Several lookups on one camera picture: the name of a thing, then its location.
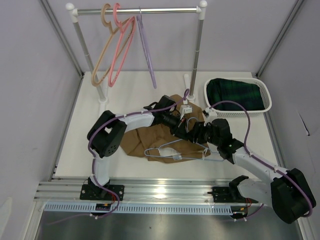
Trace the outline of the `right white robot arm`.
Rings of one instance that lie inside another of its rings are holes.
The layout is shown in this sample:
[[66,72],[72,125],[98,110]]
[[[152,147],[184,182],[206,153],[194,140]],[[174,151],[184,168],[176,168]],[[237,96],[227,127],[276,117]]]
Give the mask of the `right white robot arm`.
[[216,146],[224,160],[258,177],[267,189],[266,196],[274,212],[283,222],[291,224],[312,215],[317,202],[303,172],[273,165],[255,155],[245,142],[233,137],[226,119],[197,122],[189,133],[194,143]]

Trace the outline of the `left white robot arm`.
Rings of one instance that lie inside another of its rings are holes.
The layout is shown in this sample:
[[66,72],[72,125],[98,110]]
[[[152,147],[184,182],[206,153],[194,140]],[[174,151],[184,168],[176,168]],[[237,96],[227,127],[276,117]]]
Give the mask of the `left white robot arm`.
[[97,200],[103,200],[112,191],[108,188],[109,178],[104,183],[98,180],[98,160],[113,155],[119,148],[126,132],[142,127],[165,125],[169,127],[171,135],[195,143],[197,141],[194,130],[186,130],[186,119],[175,116],[171,109],[176,109],[178,103],[171,97],[164,95],[158,102],[145,106],[141,111],[123,115],[115,115],[106,110],[95,122],[87,134],[88,150],[93,155],[91,168],[91,194]]

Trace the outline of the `light blue wire hanger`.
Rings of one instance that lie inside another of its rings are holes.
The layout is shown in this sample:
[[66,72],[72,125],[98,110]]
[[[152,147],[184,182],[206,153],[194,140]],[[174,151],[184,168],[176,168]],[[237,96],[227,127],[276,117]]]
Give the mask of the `light blue wire hanger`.
[[[164,159],[164,158],[168,158],[173,160],[174,162],[177,161],[182,161],[182,160],[187,160],[187,161],[208,161],[208,162],[222,162],[222,159],[211,159],[211,158],[207,158],[206,154],[207,152],[210,152],[210,154],[217,154],[217,151],[212,151],[210,150],[209,147],[204,146],[203,144],[198,143],[197,145],[200,146],[202,148],[201,151],[199,151],[199,153],[201,153],[201,157],[200,158],[195,158],[195,157],[185,157],[182,156],[182,153],[177,151],[176,149],[172,148],[171,145],[181,142],[183,141],[183,139],[177,139],[177,140],[173,140],[170,141],[168,143],[164,143],[162,145],[160,145],[159,147],[150,147],[147,148],[144,151],[144,156],[145,157],[153,157],[153,158],[157,158],[157,159]],[[158,155],[154,155],[154,154],[150,154],[151,150],[157,150],[158,151]]]

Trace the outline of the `tan skirt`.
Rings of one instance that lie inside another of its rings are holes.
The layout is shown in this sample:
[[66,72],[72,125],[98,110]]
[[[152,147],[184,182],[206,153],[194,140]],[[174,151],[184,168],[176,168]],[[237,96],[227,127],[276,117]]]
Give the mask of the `tan skirt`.
[[[122,138],[120,146],[128,156],[146,158],[148,161],[157,161],[165,164],[174,164],[189,161],[181,160],[174,162],[169,158],[154,158],[144,155],[144,151],[148,148],[159,147],[162,144],[178,139],[180,138],[171,135],[170,129],[167,126],[163,124],[157,124],[155,126],[141,127],[126,132]],[[182,153],[183,157],[202,157],[202,154],[199,152],[203,150],[202,147],[190,141],[183,140],[181,142],[170,145],[170,147]],[[150,151],[150,154],[158,155],[159,152],[156,149],[153,149]]]

